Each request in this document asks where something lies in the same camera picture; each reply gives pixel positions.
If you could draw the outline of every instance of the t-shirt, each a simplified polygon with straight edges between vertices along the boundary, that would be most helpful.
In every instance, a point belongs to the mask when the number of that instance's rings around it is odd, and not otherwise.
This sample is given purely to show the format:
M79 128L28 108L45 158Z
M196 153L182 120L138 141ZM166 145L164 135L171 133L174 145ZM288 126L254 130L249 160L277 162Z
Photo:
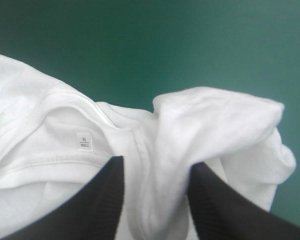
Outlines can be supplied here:
M113 156L124 158L117 240L196 239L186 193L201 162L269 211L296 167L277 129L282 103L198 86L156 96L153 109L93 101L0 55L0 238L61 206Z

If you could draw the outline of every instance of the white t-shirt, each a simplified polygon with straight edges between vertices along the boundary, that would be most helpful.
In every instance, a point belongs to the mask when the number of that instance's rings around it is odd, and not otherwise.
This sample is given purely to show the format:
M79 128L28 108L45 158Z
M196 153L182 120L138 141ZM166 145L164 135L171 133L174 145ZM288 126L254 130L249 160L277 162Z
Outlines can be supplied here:
M124 156L118 240L197 239L185 193L201 161L269 211L296 167L277 130L282 103L198 86L153 107L94 102L0 55L0 238L60 206L112 156Z

